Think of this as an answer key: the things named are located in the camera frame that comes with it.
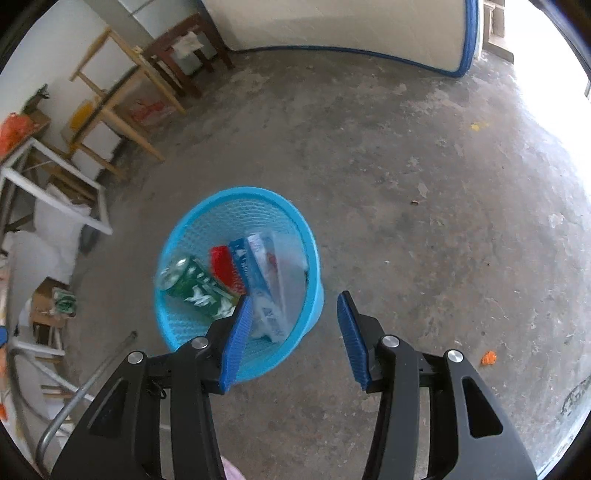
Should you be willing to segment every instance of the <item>mattress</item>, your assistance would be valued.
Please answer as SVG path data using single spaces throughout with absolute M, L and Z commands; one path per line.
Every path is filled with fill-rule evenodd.
M 478 0 L 202 0 L 235 51 L 330 48 L 466 73 Z

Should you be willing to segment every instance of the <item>cardboard box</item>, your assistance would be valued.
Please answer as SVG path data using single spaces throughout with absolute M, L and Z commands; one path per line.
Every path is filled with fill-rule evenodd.
M 66 325 L 66 317 L 63 315 L 52 315 L 53 299 L 51 291 L 54 287 L 68 290 L 68 285 L 47 277 L 43 283 L 37 287 L 31 298 L 31 322 L 41 323 L 49 327 L 62 328 Z

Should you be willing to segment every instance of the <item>orange plastic bag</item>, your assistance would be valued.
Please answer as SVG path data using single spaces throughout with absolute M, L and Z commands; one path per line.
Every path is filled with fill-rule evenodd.
M 28 115 L 11 113 L 0 126 L 0 155 L 6 155 L 35 128 Z

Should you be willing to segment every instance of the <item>wooden chair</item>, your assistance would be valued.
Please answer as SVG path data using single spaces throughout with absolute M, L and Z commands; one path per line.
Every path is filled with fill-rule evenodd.
M 117 46 L 135 63 L 135 66 L 132 67 L 125 75 L 123 75 L 123 77 L 121 77 L 109 90 L 102 90 L 97 84 L 88 78 L 82 72 L 82 70 L 105 45 L 109 38 L 112 39 L 117 44 Z M 149 66 L 136 52 L 134 52 L 130 46 L 127 45 L 127 43 L 125 43 L 124 40 L 110 27 L 107 27 L 105 31 L 89 47 L 88 51 L 84 55 L 84 58 L 82 58 L 76 67 L 76 70 L 74 73 L 72 73 L 70 81 L 73 82 L 76 80 L 76 78 L 79 78 L 85 84 L 87 84 L 90 89 L 100 97 L 100 102 L 95 106 L 94 110 L 88 116 L 86 121 L 81 125 L 81 127 L 74 133 L 74 136 L 70 141 L 70 152 L 72 154 L 76 150 L 80 149 L 93 160 L 97 161 L 102 167 L 107 168 L 119 177 L 124 176 L 120 169 L 114 167 L 104 158 L 101 158 L 94 151 L 84 145 L 84 139 L 88 136 L 91 130 L 99 122 L 105 122 L 106 124 L 112 126 L 116 131 L 136 142 L 160 161 L 164 161 L 164 156 L 158 150 L 156 150 L 156 148 L 154 148 L 144 136 L 145 129 L 138 123 L 134 122 L 131 117 L 129 117 L 129 115 L 126 115 L 121 110 L 118 110 L 117 103 L 120 102 L 129 92 L 134 83 L 139 82 L 143 78 L 148 78 L 180 113 L 185 114 L 187 112 L 176 99 L 174 92 L 170 89 L 170 87 L 162 81 L 158 73 L 156 73 L 151 66 Z
M 178 23 L 164 34 L 160 35 L 148 47 L 146 47 L 144 50 L 144 56 L 149 61 L 150 65 L 160 72 L 160 75 L 162 75 L 162 77 L 173 89 L 177 91 L 177 93 L 182 94 L 183 91 L 179 89 L 176 82 L 171 79 L 164 69 L 158 64 L 160 60 L 164 62 L 164 64 L 170 69 L 172 73 L 174 73 L 179 83 L 189 94 L 195 97 L 201 97 L 201 90 L 199 90 L 199 88 L 193 84 L 191 78 L 181 70 L 181 67 L 178 66 L 172 57 L 174 43 L 179 37 L 186 35 L 188 32 L 194 32 L 195 34 L 203 33 L 216 49 L 218 56 L 226 64 L 228 70 L 234 68 L 234 64 L 228 56 L 228 52 L 224 47 L 222 38 L 219 36 L 214 26 L 208 23 L 200 14 L 193 14 L 190 17 L 187 17 L 185 20 Z M 195 50 L 193 53 L 201 61 L 203 67 L 208 72 L 213 72 L 211 61 L 207 59 L 201 50 Z

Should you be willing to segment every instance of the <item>metal pipe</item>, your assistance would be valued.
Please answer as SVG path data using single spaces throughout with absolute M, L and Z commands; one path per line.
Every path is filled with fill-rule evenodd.
M 54 382 L 59 383 L 62 387 L 64 387 L 66 390 L 71 391 L 72 393 L 76 393 L 78 391 L 78 387 L 75 385 L 72 385 L 70 382 L 68 382 L 68 380 L 66 380 L 65 378 L 59 376 L 58 374 L 56 374 L 51 368 L 49 368 L 46 365 L 43 365 L 41 362 L 35 360 L 35 358 L 28 353 L 26 350 L 17 350 L 19 355 L 22 355 L 22 357 L 27 360 L 27 362 L 29 362 L 32 366 L 34 366 L 35 368 L 37 368 L 37 370 L 39 370 L 42 374 L 48 376 L 49 378 L 51 378 Z M 87 393 L 84 396 L 85 399 L 87 399 L 88 401 L 93 401 L 95 398 L 90 395 L 89 393 Z
M 37 449 L 35 451 L 35 463 L 39 467 L 41 473 L 48 478 L 49 472 L 45 468 L 43 464 L 43 458 L 45 457 L 45 452 L 47 451 L 47 447 L 53 437 L 55 436 L 58 428 L 61 426 L 62 423 L 66 420 L 67 416 L 74 410 L 74 407 L 78 405 L 80 400 L 86 395 L 89 388 L 99 379 L 99 377 L 103 374 L 103 372 L 107 369 L 107 367 L 138 337 L 138 332 L 133 331 L 131 332 L 123 342 L 121 342 L 115 351 L 109 355 L 100 365 L 99 368 L 95 370 L 95 372 L 90 376 L 90 378 L 76 391 L 76 394 L 70 399 L 68 403 L 66 403 L 63 408 L 59 411 L 56 417 L 51 421 L 51 423 L 47 426 L 46 430 L 41 435 L 39 439 L 39 443 L 37 444 Z
M 18 337 L 12 337 L 10 339 L 10 348 L 11 350 L 18 349 L 22 351 L 41 353 L 43 355 L 64 356 L 66 354 L 64 350 L 58 350 L 57 348 L 52 348 L 40 343 L 21 342 Z

